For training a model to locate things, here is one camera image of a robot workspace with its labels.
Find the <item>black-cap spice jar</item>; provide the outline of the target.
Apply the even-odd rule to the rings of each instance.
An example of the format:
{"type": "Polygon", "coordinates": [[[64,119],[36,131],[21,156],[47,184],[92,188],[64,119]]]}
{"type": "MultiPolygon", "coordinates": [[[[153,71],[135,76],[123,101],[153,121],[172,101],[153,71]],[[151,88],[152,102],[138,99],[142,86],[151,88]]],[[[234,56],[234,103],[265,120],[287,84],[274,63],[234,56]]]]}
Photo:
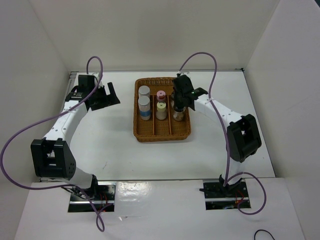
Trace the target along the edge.
{"type": "Polygon", "coordinates": [[[175,104],[175,88],[173,87],[172,88],[172,93],[170,95],[170,104],[171,104],[171,107],[173,108],[174,107],[174,104],[175,104]]]}
{"type": "Polygon", "coordinates": [[[184,119],[184,116],[185,116],[185,110],[186,108],[183,107],[183,108],[178,108],[178,107],[173,107],[173,119],[177,122],[180,122],[184,119]]]}

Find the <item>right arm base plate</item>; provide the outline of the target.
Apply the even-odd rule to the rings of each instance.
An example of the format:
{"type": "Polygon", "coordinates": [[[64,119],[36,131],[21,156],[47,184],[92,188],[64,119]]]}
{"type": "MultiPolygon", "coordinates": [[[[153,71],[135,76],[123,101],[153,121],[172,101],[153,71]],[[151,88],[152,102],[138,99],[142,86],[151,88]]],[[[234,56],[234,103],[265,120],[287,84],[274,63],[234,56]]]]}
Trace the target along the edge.
{"type": "Polygon", "coordinates": [[[226,189],[218,180],[205,180],[199,189],[204,194],[205,208],[209,210],[250,209],[251,203],[244,180],[226,189]]]}

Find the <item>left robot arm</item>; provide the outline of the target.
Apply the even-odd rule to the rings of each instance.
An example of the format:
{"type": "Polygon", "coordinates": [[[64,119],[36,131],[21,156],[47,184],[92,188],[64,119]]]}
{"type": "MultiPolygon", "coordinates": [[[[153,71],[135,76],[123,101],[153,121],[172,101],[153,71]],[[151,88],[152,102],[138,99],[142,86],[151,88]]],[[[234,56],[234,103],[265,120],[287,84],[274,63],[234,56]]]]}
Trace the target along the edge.
{"type": "Polygon", "coordinates": [[[81,188],[88,200],[98,197],[102,188],[97,177],[77,167],[70,149],[73,135],[88,111],[95,111],[120,103],[114,86],[104,86],[96,74],[81,74],[78,84],[67,94],[62,109],[53,127],[42,139],[30,145],[35,174],[40,178],[62,180],[81,188]]]}

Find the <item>yellow-lid spice jar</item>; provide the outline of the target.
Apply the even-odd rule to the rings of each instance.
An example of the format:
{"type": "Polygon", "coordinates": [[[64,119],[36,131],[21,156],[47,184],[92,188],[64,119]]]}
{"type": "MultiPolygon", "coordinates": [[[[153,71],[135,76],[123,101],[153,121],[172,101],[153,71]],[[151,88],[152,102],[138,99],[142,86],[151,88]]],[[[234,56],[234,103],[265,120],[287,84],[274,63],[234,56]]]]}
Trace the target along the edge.
{"type": "Polygon", "coordinates": [[[160,121],[164,120],[167,117],[167,105],[165,102],[158,102],[156,104],[156,118],[160,121]]]}

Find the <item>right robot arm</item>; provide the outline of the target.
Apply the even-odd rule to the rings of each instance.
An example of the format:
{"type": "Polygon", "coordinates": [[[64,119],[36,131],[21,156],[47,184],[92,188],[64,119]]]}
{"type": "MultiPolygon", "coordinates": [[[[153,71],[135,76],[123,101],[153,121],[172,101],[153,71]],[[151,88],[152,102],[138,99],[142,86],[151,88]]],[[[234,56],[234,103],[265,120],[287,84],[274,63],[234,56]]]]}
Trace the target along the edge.
{"type": "Polygon", "coordinates": [[[221,124],[227,161],[225,170],[219,177],[219,191],[225,197],[231,196],[241,180],[244,161],[262,145],[256,118],[252,114],[243,115],[229,109],[211,98],[201,87],[194,89],[192,86],[174,86],[173,106],[179,111],[190,108],[221,124]]]}

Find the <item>white-lid jar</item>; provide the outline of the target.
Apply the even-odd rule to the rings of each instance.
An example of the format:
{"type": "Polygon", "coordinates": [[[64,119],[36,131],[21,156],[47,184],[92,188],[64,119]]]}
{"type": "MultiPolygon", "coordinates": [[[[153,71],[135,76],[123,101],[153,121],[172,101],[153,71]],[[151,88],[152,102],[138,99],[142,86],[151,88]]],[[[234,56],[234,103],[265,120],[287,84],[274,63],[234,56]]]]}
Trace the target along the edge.
{"type": "Polygon", "coordinates": [[[147,121],[151,117],[151,105],[150,98],[148,96],[142,95],[138,98],[138,107],[140,118],[147,121]]]}

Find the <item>silver-lid jar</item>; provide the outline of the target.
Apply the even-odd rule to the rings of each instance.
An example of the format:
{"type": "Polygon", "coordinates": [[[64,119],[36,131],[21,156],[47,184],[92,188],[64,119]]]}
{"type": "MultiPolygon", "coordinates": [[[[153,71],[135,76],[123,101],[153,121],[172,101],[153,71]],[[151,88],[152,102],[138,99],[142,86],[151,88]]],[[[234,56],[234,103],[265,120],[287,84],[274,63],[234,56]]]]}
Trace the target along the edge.
{"type": "Polygon", "coordinates": [[[142,96],[150,98],[150,88],[147,85],[142,85],[138,88],[138,97],[141,98],[142,96]]]}

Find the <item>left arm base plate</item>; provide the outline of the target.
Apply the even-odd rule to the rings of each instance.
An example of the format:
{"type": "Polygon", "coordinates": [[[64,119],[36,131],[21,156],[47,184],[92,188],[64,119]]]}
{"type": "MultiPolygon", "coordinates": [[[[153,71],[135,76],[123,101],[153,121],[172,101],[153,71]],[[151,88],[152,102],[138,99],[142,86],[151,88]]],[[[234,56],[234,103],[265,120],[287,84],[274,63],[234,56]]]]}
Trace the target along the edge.
{"type": "MultiPolygon", "coordinates": [[[[94,211],[89,200],[78,189],[66,187],[65,190],[70,193],[68,205],[69,213],[88,213],[94,211]]],[[[85,192],[99,212],[114,212],[116,182],[99,181],[97,193],[93,194],[87,189],[85,192]]]]}

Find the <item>pink-lid spice jar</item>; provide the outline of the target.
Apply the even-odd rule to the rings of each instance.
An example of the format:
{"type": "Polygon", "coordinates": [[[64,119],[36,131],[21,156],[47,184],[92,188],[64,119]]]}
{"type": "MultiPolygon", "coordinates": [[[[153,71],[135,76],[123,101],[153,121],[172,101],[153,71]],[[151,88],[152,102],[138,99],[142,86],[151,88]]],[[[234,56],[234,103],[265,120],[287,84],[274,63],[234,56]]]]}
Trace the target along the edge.
{"type": "Polygon", "coordinates": [[[159,90],[157,93],[156,93],[156,99],[158,102],[160,103],[163,103],[166,101],[166,92],[163,91],[163,90],[159,90]]]}

